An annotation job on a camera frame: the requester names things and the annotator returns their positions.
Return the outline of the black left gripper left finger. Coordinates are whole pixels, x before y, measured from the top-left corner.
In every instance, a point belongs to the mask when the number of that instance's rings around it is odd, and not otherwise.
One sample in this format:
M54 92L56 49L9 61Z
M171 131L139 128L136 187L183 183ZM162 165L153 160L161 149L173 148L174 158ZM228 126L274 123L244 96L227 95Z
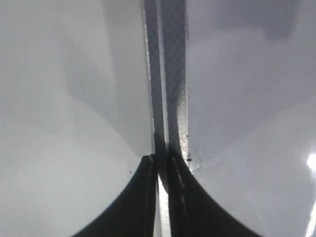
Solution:
M157 159L143 156L128 185L76 237L152 237L156 212Z

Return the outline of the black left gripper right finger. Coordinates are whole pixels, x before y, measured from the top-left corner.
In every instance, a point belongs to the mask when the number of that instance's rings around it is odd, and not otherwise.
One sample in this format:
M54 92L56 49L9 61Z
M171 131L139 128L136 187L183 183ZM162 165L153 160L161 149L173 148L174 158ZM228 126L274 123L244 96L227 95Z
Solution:
M198 183L181 154L169 146L168 205L173 237L257 237L223 209Z

